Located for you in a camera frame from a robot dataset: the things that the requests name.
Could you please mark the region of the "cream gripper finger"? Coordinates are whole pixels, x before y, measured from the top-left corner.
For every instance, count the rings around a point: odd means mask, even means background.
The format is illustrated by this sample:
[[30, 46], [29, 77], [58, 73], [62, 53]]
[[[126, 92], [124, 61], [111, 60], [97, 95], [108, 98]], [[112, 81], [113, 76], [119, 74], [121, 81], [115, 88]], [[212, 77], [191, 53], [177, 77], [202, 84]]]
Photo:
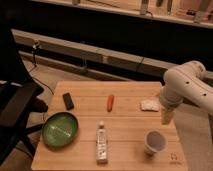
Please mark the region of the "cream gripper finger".
[[173, 119], [174, 112], [172, 109], [163, 108], [161, 112], [161, 123], [168, 125]]

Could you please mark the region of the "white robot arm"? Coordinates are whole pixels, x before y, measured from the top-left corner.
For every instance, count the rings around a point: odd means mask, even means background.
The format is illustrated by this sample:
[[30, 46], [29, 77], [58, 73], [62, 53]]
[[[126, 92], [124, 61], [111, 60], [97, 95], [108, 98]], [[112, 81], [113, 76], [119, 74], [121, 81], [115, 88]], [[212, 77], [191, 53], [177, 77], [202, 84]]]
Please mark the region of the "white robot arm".
[[183, 102], [184, 98], [213, 116], [213, 87], [203, 81], [205, 73], [205, 66], [199, 61], [176, 65], [164, 73], [165, 85], [159, 93], [163, 125], [171, 122], [174, 109]]

